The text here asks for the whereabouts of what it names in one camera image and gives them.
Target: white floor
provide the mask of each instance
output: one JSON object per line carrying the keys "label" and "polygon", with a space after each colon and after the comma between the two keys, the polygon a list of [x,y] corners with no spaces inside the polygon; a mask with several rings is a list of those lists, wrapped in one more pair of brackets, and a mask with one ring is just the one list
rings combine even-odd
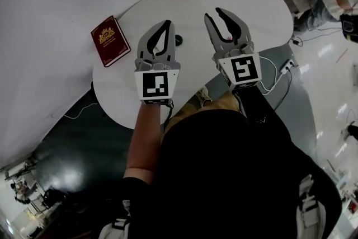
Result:
{"label": "white floor", "polygon": [[[320,29],[340,27],[326,24]],[[312,31],[301,39],[311,39],[334,32]],[[358,87],[353,85],[353,65],[358,64],[358,44],[347,41],[341,31],[303,42],[303,47],[290,43],[300,65],[302,81],[312,104],[317,131],[318,164],[351,173],[349,189],[358,178],[358,142],[340,137],[347,122],[358,116]]]}

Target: book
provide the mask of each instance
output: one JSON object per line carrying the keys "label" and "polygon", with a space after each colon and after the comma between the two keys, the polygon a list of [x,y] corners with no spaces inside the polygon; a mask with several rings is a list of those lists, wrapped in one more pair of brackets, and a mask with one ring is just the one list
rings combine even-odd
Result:
{"label": "book", "polygon": [[109,67],[130,52],[130,46],[122,29],[113,16],[93,29],[91,35],[105,67]]}

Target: power strip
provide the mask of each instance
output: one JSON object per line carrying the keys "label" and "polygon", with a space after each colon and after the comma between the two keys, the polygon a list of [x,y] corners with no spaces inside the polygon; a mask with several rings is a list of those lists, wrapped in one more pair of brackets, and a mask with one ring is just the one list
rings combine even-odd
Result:
{"label": "power strip", "polygon": [[293,67],[293,65],[294,65],[293,60],[292,60],[292,59],[289,59],[289,60],[285,63],[285,65],[282,67],[282,69],[281,69],[281,71],[280,71],[281,74],[282,74],[282,75],[286,74],[287,71]]}

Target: desk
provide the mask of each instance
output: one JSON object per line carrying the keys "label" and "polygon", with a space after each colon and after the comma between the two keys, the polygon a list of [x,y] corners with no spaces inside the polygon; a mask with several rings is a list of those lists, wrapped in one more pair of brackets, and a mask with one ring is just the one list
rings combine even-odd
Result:
{"label": "desk", "polygon": [[[180,75],[173,95],[176,112],[219,71],[211,59],[214,48],[204,24],[207,12],[222,35],[230,37],[224,22],[215,12],[222,7],[235,13],[249,27],[255,51],[284,45],[293,32],[289,9],[283,0],[141,0],[120,19],[119,25],[132,51],[105,68],[98,57],[93,68],[93,86],[106,114],[118,124],[134,129],[140,107],[134,79],[134,60],[139,39],[162,20],[171,20],[176,34],[183,37],[177,48]],[[161,123],[169,108],[162,107]]]}

